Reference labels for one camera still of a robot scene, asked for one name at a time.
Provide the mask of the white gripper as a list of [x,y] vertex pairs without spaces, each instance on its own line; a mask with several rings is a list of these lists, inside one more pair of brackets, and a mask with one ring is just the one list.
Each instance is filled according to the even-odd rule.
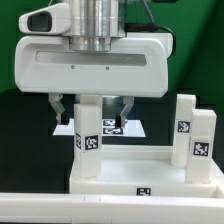
[[124,128],[133,97],[167,92],[172,45],[170,34],[129,34],[114,39],[108,52],[83,52],[70,50],[66,37],[26,36],[15,51],[15,82],[23,92],[49,93],[58,125],[69,124],[62,94],[124,96],[115,117],[115,127]]

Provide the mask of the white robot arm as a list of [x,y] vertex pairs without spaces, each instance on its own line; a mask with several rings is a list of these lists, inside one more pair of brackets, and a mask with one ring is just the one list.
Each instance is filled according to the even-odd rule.
[[15,83],[47,93],[62,114],[62,94],[121,96],[122,127],[136,97],[168,90],[173,32],[154,21],[128,23],[127,0],[61,0],[19,18],[25,36],[15,51]]

